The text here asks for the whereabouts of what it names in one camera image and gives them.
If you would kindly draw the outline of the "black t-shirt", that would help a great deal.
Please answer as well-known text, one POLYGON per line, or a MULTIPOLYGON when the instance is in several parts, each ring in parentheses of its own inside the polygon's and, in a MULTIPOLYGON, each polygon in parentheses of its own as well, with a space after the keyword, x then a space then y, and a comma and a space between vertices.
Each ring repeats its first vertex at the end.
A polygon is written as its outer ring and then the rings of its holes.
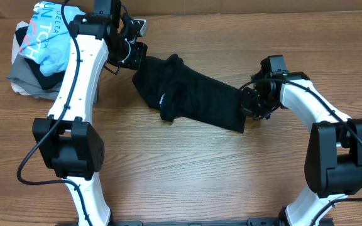
POLYGON ((166 60, 146 57, 132 82, 149 108, 164 121, 186 117, 236 132, 244 132, 241 91, 205 76, 176 54, 166 60))

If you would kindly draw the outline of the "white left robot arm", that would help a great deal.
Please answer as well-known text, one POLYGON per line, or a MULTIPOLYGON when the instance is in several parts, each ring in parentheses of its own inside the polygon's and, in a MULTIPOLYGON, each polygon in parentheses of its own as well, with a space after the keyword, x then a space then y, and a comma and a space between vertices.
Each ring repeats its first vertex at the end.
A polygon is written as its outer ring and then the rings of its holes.
POLYGON ((67 23, 70 57, 63 82, 44 119, 36 118, 35 147, 17 170, 17 178, 35 151, 54 170, 54 184, 70 190, 79 219, 77 225, 113 225, 112 211, 102 192, 99 172, 104 142, 92 126, 92 108, 106 64, 138 70, 147 46, 137 39, 147 30, 145 19, 132 18, 121 1, 96 1, 92 13, 67 23))

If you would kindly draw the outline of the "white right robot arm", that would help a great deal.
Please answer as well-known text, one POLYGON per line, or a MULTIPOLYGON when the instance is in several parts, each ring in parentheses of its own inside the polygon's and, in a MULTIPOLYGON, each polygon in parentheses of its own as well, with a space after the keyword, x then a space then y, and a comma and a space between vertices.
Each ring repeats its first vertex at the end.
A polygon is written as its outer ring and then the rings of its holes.
POLYGON ((241 112, 268 119, 291 110, 310 132, 304 164, 306 186, 275 218, 250 218, 248 225, 333 225, 325 214, 337 203, 362 202, 362 119, 353 119, 316 91, 304 72, 289 72, 282 55, 260 63, 260 71, 241 86, 241 112))

